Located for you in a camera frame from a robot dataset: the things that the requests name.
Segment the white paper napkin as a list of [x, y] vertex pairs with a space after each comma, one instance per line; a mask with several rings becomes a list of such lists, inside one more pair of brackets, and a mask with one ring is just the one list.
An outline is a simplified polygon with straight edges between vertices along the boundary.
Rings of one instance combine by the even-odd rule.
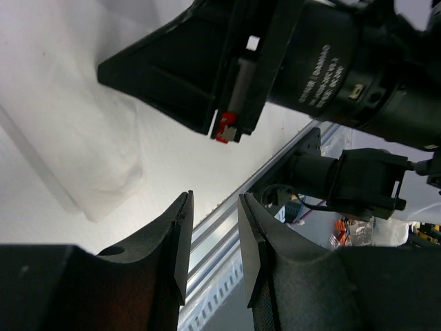
[[91, 221], [142, 179], [135, 102], [98, 64], [147, 30], [136, 1], [2, 1], [1, 108]]

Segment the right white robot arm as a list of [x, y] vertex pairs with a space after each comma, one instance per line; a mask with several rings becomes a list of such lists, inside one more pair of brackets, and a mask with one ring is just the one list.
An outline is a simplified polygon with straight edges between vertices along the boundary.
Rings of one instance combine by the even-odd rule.
[[262, 204], [301, 193], [324, 210], [389, 218], [407, 171], [440, 187], [440, 2], [425, 30], [393, 1], [195, 1], [97, 68], [128, 94], [221, 143], [251, 134], [266, 103], [432, 153], [363, 148], [338, 159], [290, 150], [258, 189]]

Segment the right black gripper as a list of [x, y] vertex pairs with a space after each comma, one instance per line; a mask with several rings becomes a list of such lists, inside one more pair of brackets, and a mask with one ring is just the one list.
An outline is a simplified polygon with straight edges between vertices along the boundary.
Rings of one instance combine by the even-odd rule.
[[438, 150], [440, 2], [417, 30], [392, 1], [306, 1], [263, 101]]

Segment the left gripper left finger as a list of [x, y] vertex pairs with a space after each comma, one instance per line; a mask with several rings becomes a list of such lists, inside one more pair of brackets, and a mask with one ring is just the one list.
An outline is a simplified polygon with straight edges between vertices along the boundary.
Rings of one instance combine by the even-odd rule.
[[2, 330], [175, 330], [185, 304], [194, 195], [98, 254], [1, 246]]

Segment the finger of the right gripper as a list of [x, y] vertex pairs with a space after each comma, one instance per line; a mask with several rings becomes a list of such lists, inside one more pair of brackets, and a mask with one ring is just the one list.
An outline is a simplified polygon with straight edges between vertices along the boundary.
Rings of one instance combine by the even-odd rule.
[[184, 12], [98, 65], [100, 84], [207, 134], [240, 1], [194, 1]]

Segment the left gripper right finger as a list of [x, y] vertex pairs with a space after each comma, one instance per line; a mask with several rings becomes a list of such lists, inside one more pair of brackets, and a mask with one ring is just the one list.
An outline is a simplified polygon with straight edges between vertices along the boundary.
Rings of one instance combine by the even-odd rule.
[[247, 306], [256, 330], [439, 330], [440, 249], [325, 249], [238, 199]]

